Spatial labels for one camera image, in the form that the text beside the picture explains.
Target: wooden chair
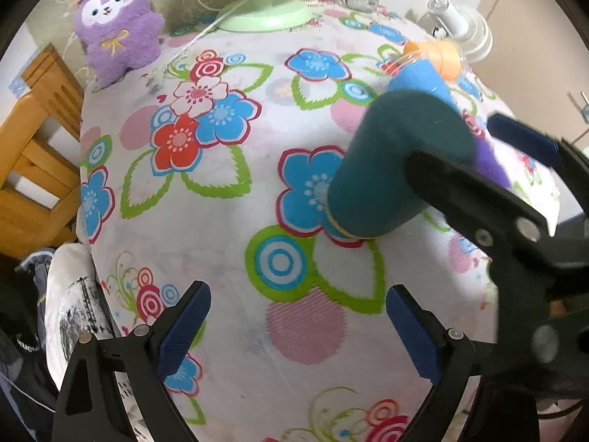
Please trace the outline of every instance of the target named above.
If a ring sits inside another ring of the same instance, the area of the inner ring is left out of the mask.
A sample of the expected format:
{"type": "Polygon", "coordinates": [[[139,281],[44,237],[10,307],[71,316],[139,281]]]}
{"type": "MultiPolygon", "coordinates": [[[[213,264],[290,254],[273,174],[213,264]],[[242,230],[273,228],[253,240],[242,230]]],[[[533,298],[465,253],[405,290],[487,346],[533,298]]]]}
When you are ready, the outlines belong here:
{"type": "Polygon", "coordinates": [[[48,46],[27,67],[31,92],[18,100],[0,125],[0,252],[22,258],[43,246],[73,241],[67,224],[80,206],[80,171],[36,135],[52,115],[76,140],[84,93],[55,51],[48,46]],[[53,209],[5,187],[11,171],[59,198],[53,209]]]}

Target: floral tablecloth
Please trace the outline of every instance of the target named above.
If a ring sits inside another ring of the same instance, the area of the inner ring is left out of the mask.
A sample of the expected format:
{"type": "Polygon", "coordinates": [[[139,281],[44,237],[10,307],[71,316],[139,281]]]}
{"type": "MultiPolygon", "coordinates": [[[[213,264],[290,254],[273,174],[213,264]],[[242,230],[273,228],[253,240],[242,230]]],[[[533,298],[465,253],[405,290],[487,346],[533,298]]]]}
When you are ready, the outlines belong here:
{"type": "MultiPolygon", "coordinates": [[[[435,210],[365,242],[328,222],[326,190],[367,105],[404,44],[429,36],[385,10],[316,12],[292,31],[208,35],[148,94],[151,69],[194,37],[182,29],[160,62],[85,97],[82,207],[120,329],[152,323],[193,280],[211,287],[207,322],[165,382],[201,442],[396,440],[429,382],[385,314],[393,284],[445,326],[494,338],[488,258],[435,210]]],[[[549,171],[486,130],[509,109],[472,73],[450,87],[554,230],[549,171]]]]}

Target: white fan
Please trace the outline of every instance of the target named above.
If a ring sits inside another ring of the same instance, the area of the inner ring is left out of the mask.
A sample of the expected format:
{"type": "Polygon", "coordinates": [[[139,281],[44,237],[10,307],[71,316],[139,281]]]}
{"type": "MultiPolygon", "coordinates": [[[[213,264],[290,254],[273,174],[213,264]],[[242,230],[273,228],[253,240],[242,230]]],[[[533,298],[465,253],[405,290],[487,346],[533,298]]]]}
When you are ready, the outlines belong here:
{"type": "Polygon", "coordinates": [[[429,0],[427,8],[429,15],[446,30],[443,39],[453,41],[468,63],[481,61],[491,52],[493,34],[481,13],[448,0],[429,0]]]}

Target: stuffed animal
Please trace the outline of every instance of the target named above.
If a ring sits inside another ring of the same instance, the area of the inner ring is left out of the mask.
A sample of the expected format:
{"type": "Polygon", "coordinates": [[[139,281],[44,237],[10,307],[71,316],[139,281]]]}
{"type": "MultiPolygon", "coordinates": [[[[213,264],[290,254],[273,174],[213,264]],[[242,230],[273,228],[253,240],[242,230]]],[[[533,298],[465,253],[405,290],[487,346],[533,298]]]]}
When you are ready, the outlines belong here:
{"type": "Polygon", "coordinates": [[[164,17],[151,11],[150,0],[77,0],[77,4],[75,32],[87,47],[88,64],[96,70],[101,88],[159,57],[157,37],[164,17]]]}

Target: cable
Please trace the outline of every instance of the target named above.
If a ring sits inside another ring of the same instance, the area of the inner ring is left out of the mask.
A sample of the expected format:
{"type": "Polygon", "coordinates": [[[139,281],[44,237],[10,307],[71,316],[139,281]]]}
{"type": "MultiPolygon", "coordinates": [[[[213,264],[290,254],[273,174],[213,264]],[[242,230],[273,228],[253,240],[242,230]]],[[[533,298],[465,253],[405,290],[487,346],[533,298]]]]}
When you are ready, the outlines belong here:
{"type": "Polygon", "coordinates": [[[195,44],[202,37],[204,37],[205,35],[210,33],[219,23],[221,23],[221,21],[223,21],[223,20],[225,20],[225,18],[231,16],[232,13],[237,11],[239,8],[241,8],[243,5],[245,5],[248,1],[249,0],[242,0],[239,2],[238,5],[234,6],[226,13],[223,13],[222,15],[218,16],[217,19],[213,21],[213,23],[208,25],[207,28],[205,28],[198,35],[196,35],[196,37],[193,38],[190,43],[188,43],[187,45],[184,45],[184,47],[179,52],[177,52],[172,58],[170,58],[170,60],[168,60],[163,66],[159,66],[159,67],[155,68],[151,72],[151,76],[149,77],[147,83],[145,84],[145,86],[149,89],[149,92],[153,94],[153,93],[159,91],[163,87],[163,85],[164,85],[164,72],[166,71],[166,68],[170,64],[174,63],[179,58],[186,56],[188,50],[193,46],[193,44],[195,44]]]}
{"type": "Polygon", "coordinates": [[[18,386],[17,386],[17,385],[16,385],[14,382],[12,382],[12,381],[11,381],[11,380],[10,380],[8,377],[6,377],[6,376],[4,375],[4,373],[3,373],[3,372],[1,372],[1,371],[0,371],[0,375],[1,375],[1,376],[2,376],[4,379],[6,379],[6,381],[7,381],[7,382],[8,382],[10,385],[12,385],[12,386],[13,386],[13,387],[14,387],[14,388],[17,390],[17,391],[19,391],[19,392],[20,392],[20,393],[21,393],[23,396],[26,396],[26,397],[28,397],[28,398],[29,398],[29,399],[31,399],[31,400],[32,400],[34,403],[36,403],[36,404],[39,404],[39,405],[40,405],[41,407],[43,407],[44,409],[47,409],[49,412],[51,412],[51,413],[55,414],[55,411],[54,411],[54,410],[53,410],[51,407],[47,407],[45,404],[43,404],[43,403],[40,403],[40,402],[39,402],[37,399],[35,399],[35,398],[33,398],[33,397],[29,396],[29,394],[27,394],[27,393],[26,393],[24,390],[20,389],[20,387],[18,387],[18,386]]]}
{"type": "Polygon", "coordinates": [[[559,412],[552,412],[551,414],[538,414],[538,419],[539,420],[552,420],[552,419],[558,419],[558,418],[564,417],[565,415],[572,414],[573,412],[575,412],[575,410],[580,409],[583,406],[584,402],[585,402],[584,400],[581,400],[581,401],[573,404],[572,406],[570,406],[568,409],[564,409],[559,412]]]}

